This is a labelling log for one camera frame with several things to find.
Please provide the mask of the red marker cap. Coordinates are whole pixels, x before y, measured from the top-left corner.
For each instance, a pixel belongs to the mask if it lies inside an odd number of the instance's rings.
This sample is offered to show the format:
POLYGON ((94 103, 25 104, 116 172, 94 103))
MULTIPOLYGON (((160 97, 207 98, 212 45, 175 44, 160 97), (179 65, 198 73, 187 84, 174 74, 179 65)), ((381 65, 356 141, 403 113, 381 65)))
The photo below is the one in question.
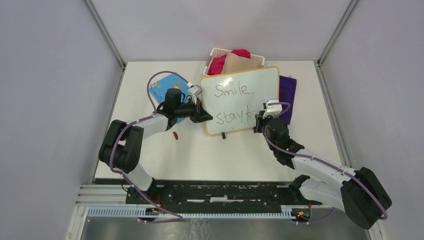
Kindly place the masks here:
POLYGON ((179 136, 178 136, 178 134, 174 131, 173 132, 173 135, 174 135, 174 138, 176 139, 176 140, 178 140, 179 139, 179 136))

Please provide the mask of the yellow framed whiteboard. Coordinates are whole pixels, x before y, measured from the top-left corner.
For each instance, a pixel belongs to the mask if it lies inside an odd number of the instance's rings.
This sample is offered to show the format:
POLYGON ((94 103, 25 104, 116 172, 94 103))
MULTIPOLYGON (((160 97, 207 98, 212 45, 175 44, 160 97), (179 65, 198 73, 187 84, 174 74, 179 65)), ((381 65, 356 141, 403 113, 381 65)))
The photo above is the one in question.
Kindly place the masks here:
POLYGON ((279 82, 277 66, 203 77, 202 106, 212 116, 205 122, 207 133, 213 136, 253 128, 264 103, 279 98, 279 82))

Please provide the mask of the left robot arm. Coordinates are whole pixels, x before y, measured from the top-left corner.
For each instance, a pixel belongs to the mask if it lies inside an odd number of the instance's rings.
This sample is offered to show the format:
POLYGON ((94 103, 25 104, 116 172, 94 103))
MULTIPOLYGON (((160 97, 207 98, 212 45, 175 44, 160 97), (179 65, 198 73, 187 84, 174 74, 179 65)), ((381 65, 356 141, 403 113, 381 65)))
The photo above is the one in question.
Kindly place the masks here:
POLYGON ((170 130, 182 118, 189 118, 196 124, 213 119, 196 95, 184 101, 180 89, 169 88, 155 112, 132 122, 113 120, 103 139, 99 161, 137 187, 137 196, 145 204, 156 200, 157 190, 151 186, 154 178, 139 163, 143 140, 170 130))

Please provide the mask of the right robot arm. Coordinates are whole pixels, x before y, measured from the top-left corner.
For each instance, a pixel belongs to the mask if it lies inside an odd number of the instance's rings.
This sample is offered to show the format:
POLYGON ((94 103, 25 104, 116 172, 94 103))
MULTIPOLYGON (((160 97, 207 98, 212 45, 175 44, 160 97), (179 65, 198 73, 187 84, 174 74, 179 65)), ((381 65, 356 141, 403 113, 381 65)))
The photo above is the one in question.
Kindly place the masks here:
POLYGON ((339 166, 317 157, 290 137, 286 122, 264 110, 255 115, 255 121, 253 131, 263 134, 276 160, 302 172, 290 184, 288 196, 293 203, 308 200, 329 205, 365 230, 388 218, 393 203, 372 170, 339 166))

